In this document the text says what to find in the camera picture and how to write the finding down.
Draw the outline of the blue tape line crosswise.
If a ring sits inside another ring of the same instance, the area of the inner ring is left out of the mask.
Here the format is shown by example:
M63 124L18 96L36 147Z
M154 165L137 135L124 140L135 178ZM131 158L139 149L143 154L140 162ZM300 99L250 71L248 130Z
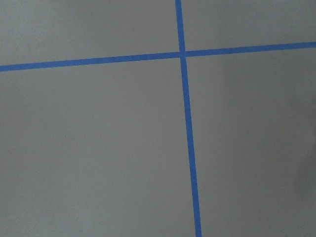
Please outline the blue tape line crosswise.
M47 61L47 62L1 65L0 71L9 72L9 71L22 71L22 70L33 70L33 69L110 64L110 63L121 63L121 62L174 59L174 58L180 58L181 56L200 57L200 56L264 52L264 51L294 50L294 49L315 48L315 46L316 46L315 42L302 42L302 43L286 43L286 44L272 44L272 45L259 45L259 46L230 47L230 48L219 48L219 49L190 50L184 53L164 52L164 53L151 53L151 54L140 54L140 55L126 55L126 56L113 56L113 57L101 57L101 58L62 60L62 61Z

